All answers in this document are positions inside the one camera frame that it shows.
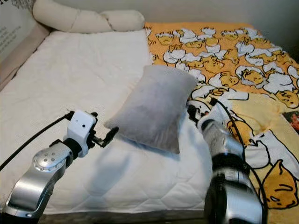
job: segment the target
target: bed sheet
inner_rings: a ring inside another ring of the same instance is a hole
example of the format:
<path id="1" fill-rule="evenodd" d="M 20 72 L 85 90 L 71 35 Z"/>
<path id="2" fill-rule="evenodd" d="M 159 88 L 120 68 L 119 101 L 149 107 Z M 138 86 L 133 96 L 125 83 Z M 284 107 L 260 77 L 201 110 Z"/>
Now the bed sheet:
<path id="1" fill-rule="evenodd" d="M 200 124 L 216 119 L 237 137 L 217 98 L 240 130 L 246 162 L 267 195 L 270 223 L 299 217 L 299 65 L 248 24 L 146 23 L 153 64 L 176 67 L 198 79 L 188 104 Z M 251 176 L 259 191 L 257 181 Z"/>
<path id="2" fill-rule="evenodd" d="M 53 32 L 0 92 L 0 163 L 29 137 L 68 112 L 98 113 L 98 137 L 150 64 L 145 31 L 102 34 Z M 55 125 L 0 172 L 0 201 L 30 165 L 32 156 L 66 133 Z M 202 210 L 211 158 L 195 125 L 184 114 L 179 155 L 120 136 L 98 146 L 66 170 L 46 214 L 112 211 Z"/>

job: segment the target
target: yellow blanket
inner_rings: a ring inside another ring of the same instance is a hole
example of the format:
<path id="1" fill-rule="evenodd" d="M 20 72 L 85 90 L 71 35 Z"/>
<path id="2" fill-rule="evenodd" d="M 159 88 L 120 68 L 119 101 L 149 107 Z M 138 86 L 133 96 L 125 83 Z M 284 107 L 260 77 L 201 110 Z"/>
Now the yellow blanket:
<path id="1" fill-rule="evenodd" d="M 212 97 L 234 114 L 246 161 L 265 188 L 269 223 L 299 218 L 299 65 L 247 24 L 149 23 L 145 25 L 153 64 L 185 70 L 198 79 L 189 104 L 199 118 Z M 225 121 L 227 128 L 231 122 Z M 251 178 L 258 189 L 254 177 Z"/>

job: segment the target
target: white mattress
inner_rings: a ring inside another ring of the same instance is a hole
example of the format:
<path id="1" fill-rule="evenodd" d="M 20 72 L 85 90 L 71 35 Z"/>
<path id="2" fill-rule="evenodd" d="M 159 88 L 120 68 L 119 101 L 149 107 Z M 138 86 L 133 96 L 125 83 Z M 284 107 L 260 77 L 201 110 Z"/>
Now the white mattress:
<path id="1" fill-rule="evenodd" d="M 96 111 L 95 130 L 104 137 L 104 121 L 121 107 L 147 64 L 143 30 L 52 33 L 0 92 L 0 162 L 68 109 Z M 62 139 L 67 124 L 63 121 L 42 134 L 0 172 L 2 206 L 32 156 Z M 105 149 L 94 147 L 66 170 L 45 213 L 202 210 L 212 174 L 210 153 L 186 113 L 179 133 L 179 155 L 120 136 Z"/>

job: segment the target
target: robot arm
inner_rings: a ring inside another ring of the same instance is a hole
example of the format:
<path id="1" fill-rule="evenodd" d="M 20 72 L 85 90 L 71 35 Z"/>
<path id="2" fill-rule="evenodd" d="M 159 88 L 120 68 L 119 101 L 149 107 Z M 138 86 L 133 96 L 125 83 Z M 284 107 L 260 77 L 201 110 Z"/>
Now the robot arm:
<path id="1" fill-rule="evenodd" d="M 117 133 L 112 129 L 104 140 L 93 130 L 97 114 L 76 111 L 64 141 L 56 140 L 49 148 L 36 153 L 28 171 L 15 184 L 3 209 L 5 223 L 37 223 L 43 214 L 55 183 L 77 157 L 84 157 L 97 143 L 106 146 Z"/>

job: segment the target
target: black cable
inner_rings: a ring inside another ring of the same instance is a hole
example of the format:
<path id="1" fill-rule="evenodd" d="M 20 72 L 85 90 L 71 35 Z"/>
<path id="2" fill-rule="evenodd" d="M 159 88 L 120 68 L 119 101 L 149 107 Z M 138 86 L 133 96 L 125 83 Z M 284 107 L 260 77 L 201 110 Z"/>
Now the black cable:
<path id="1" fill-rule="evenodd" d="M 54 126 L 58 122 L 62 121 L 63 119 L 71 120 L 72 116 L 74 114 L 74 111 L 70 111 L 68 114 L 65 114 L 64 116 L 58 118 L 48 126 L 44 127 L 42 130 L 40 130 L 38 133 L 33 135 L 30 139 L 28 139 L 21 147 L 19 147 L 11 156 L 9 156 L 0 166 L 0 171 L 20 152 L 23 148 L 25 148 L 30 142 L 32 142 L 35 138 L 37 138 L 40 134 L 48 130 L 50 127 Z"/>
<path id="2" fill-rule="evenodd" d="M 240 134 L 240 132 L 239 132 L 237 126 L 235 125 L 235 121 L 233 120 L 233 117 L 230 115 L 230 113 L 229 113 L 229 111 L 227 110 L 226 106 L 225 106 L 222 102 L 220 102 L 220 101 L 217 100 L 216 98 L 212 98 L 210 104 L 211 104 L 212 106 L 214 106 L 216 103 L 220 104 L 220 105 L 223 107 L 223 109 L 225 110 L 225 112 L 228 114 L 229 119 L 232 121 L 233 126 L 234 126 L 234 128 L 235 128 L 235 130 L 236 130 L 236 132 L 237 132 L 237 135 L 238 135 L 238 138 L 239 138 L 239 140 L 240 140 L 240 143 L 241 143 L 242 146 L 243 146 L 243 154 L 242 154 L 242 156 L 243 156 L 243 160 L 244 160 L 246 166 L 249 167 L 249 169 L 251 170 L 251 172 L 252 172 L 253 175 L 255 176 L 255 178 L 256 178 L 256 180 L 257 180 L 257 182 L 258 182 L 259 188 L 260 188 L 260 190 L 261 190 L 261 193 L 262 193 L 262 197 L 263 197 L 263 210 L 264 210 L 264 212 L 263 212 L 263 223 L 264 223 L 264 224 L 267 224 L 267 218 L 268 218 L 268 204 L 267 204 L 267 197 L 266 197 L 266 193 L 265 193 L 265 190 L 264 190 L 264 188 L 263 188 L 262 182 L 261 182 L 260 178 L 258 177 L 256 171 L 255 171 L 255 170 L 254 170 L 254 169 L 253 169 L 253 168 L 246 162 L 246 160 L 245 160 L 245 147 L 244 147 L 244 143 L 243 143 L 241 134 Z"/>

